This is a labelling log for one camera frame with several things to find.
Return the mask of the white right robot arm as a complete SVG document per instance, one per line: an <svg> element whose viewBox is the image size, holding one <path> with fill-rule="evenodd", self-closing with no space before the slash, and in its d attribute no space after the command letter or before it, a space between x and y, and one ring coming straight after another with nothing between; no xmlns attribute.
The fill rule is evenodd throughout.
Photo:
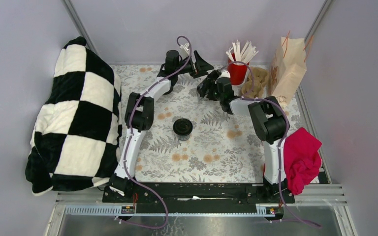
<svg viewBox="0 0 378 236"><path fill-rule="evenodd" d="M218 101L222 110L230 115L251 118L256 136L263 142L264 173L263 185L256 196L260 200L285 204L284 196L289 194L284 169L284 145L289 122L275 97L246 98L236 96L229 72L213 70L198 86L200 97Z"/></svg>

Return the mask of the single black coffee cup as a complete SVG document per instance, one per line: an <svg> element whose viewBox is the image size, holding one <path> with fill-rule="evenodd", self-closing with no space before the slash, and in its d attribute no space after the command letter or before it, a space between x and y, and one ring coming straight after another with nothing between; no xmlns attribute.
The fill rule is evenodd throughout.
<svg viewBox="0 0 378 236"><path fill-rule="evenodd" d="M183 142L189 140L191 137L190 133L187 133L187 134L175 133L175 135L178 138L178 140L183 141Z"/></svg>

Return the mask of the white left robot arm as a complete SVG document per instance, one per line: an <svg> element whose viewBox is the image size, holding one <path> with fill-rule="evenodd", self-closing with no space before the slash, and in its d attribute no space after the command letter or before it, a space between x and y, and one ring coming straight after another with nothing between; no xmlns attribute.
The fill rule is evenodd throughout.
<svg viewBox="0 0 378 236"><path fill-rule="evenodd" d="M129 95L125 112L124 147L119 163L108 182L108 190L113 191L119 201L127 202L132 198L135 164L143 138L153 125L155 102L173 91L179 75L188 73L191 77L198 78L214 69L197 51L193 56L195 61L191 56L181 58L176 50L168 51L155 82L142 92L132 92Z"/></svg>

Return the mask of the single black lid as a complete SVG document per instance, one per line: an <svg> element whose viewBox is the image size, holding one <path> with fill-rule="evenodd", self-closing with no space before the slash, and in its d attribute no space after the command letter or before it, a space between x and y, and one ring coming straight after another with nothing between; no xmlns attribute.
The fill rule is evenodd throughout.
<svg viewBox="0 0 378 236"><path fill-rule="evenodd" d="M180 118L173 123L173 131L177 135L189 135L193 130L193 124L189 119Z"/></svg>

